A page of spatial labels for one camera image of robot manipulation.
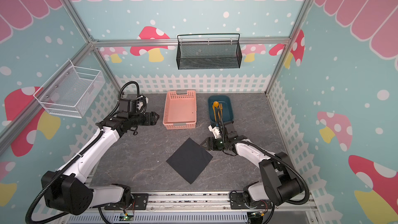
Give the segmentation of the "orange plastic fork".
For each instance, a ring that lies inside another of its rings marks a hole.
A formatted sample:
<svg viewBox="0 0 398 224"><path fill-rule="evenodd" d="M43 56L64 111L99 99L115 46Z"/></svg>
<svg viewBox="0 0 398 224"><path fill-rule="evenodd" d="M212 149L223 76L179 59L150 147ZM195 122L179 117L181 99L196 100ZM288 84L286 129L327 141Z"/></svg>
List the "orange plastic fork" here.
<svg viewBox="0 0 398 224"><path fill-rule="evenodd" d="M223 113L222 113L223 106L222 106L221 103L219 103L218 109L219 109L219 110L218 110L219 119L222 120L222 119L223 119Z"/></svg>

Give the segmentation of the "orange plastic spoon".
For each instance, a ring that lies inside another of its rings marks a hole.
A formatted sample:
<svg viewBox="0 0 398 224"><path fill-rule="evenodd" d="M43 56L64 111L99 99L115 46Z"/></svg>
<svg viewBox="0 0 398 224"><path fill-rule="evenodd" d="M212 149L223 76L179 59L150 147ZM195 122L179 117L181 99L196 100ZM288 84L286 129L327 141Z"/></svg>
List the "orange plastic spoon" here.
<svg viewBox="0 0 398 224"><path fill-rule="evenodd" d="M218 115L219 105L220 105L220 104L219 104L218 101L214 101L213 104L212 104L212 109L213 109L213 112L214 112L214 119L215 119L215 122L218 121L218 117L219 117L219 115Z"/></svg>

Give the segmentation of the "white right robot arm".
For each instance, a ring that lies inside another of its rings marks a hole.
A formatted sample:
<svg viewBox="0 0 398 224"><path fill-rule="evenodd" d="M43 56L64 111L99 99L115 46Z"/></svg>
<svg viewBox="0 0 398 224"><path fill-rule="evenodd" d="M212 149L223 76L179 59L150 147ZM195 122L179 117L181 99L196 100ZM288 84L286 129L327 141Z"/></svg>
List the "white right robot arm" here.
<svg viewBox="0 0 398 224"><path fill-rule="evenodd" d="M261 181L246 186L242 192L248 208L259 203L280 206L283 203L303 205L309 201L309 187L286 153L267 151L245 136L229 140L207 138L201 146L208 151L243 157L259 168Z"/></svg>

